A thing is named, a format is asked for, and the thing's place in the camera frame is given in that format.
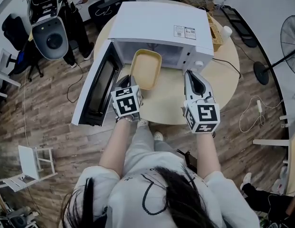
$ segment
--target pants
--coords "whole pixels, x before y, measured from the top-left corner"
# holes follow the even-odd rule
[[[292,197],[257,191],[250,183],[244,185],[242,190],[247,195],[246,201],[249,206],[255,211],[268,213],[268,219],[271,222],[280,223],[287,217],[285,211]]]
[[[75,8],[75,10],[72,11],[70,7],[64,6],[61,8],[58,15],[63,20],[68,40],[74,39],[79,45],[80,53],[83,57],[87,57],[91,48],[84,23],[78,9]],[[69,65],[76,63],[76,59],[70,45],[63,58]]]
[[[177,161],[184,161],[183,156],[177,153],[177,151],[166,142],[155,141],[148,126],[141,126],[137,128],[132,143],[126,152],[124,174],[128,173],[135,163],[138,163],[147,154],[153,152],[171,152],[176,155],[175,158]]]

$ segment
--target wooden floor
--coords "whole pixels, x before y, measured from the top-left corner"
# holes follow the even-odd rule
[[[215,12],[214,17],[223,26],[229,25],[221,12]],[[88,25],[90,41],[97,38],[94,25]],[[232,38],[253,59],[265,62],[258,48],[246,47],[236,32]],[[282,115],[279,106],[276,109],[265,109],[266,124],[259,122],[248,133],[239,130],[239,117],[246,109],[250,98],[259,95],[265,104],[277,105],[279,97],[272,77],[268,85],[259,84],[253,73],[253,62],[236,47],[240,60],[241,79],[234,96],[221,110],[221,124],[216,130],[215,143],[226,177],[240,185],[243,176],[253,173],[253,183],[265,190],[270,190],[282,166],[286,151],[283,148],[254,146],[254,138],[281,139],[283,130],[278,117]],[[70,89],[70,99],[76,99],[81,91],[93,59],[83,61],[76,52],[76,58],[84,71],[81,82]],[[42,227],[55,227],[61,202],[64,196],[71,192],[84,168],[97,165],[101,150],[105,147],[114,127],[114,112],[107,114],[103,127],[74,126],[71,118],[76,104],[67,98],[67,88],[81,77],[79,67],[71,68],[63,60],[40,62],[44,73],[43,78],[34,74],[32,82],[26,82],[26,123],[30,146],[54,147],[55,168],[58,175],[29,188],[32,198],[41,211],[38,223]],[[18,145],[27,145],[24,126],[24,80],[25,72],[12,76],[21,82],[17,88],[9,86],[7,103],[3,103],[0,114],[0,178],[20,173]],[[247,114],[243,117],[242,128],[247,129],[258,117],[256,100],[253,100]],[[195,135],[188,126],[168,126],[153,123],[152,131],[160,131],[173,148],[183,151],[190,150],[195,155]],[[9,188],[0,190],[5,198],[18,207],[29,205],[37,207],[27,190],[12,192]]]

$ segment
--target black pants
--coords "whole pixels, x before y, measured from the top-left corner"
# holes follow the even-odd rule
[[[74,39],[79,45],[80,53],[86,57],[91,48],[84,23],[78,9],[74,8],[72,10],[70,7],[64,6],[61,8],[58,15],[63,20],[68,40]],[[70,45],[66,55],[64,56],[64,60],[70,65],[73,65],[76,62]]]
[[[294,211],[291,217],[285,220],[288,217],[285,211],[292,197],[279,196],[266,191],[257,191],[251,184],[244,185],[242,190],[247,195],[246,201],[249,206],[255,211],[268,213],[268,219],[271,222],[290,223],[295,218]]]

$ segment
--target dark hair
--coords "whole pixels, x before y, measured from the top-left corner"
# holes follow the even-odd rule
[[[171,217],[178,228],[216,227],[216,225],[209,219],[205,209],[202,207],[197,187],[186,168],[184,168],[184,172],[189,181],[185,176],[164,167],[156,167],[155,171],[162,176],[167,184],[165,206],[168,208]],[[71,228],[104,228],[107,219],[106,214],[101,218],[98,218],[95,222],[93,221],[93,179],[89,178],[86,180],[81,216],[78,213],[76,202],[79,192],[80,190],[74,191],[66,204],[65,200],[67,196],[65,197],[58,225],[62,222],[63,228],[67,228],[67,222],[70,224]]]

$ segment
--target microwave door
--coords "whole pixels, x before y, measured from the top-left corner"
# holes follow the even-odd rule
[[[103,125],[111,102],[110,93],[114,90],[122,67],[113,43],[106,40],[89,70],[76,104],[73,124]]]

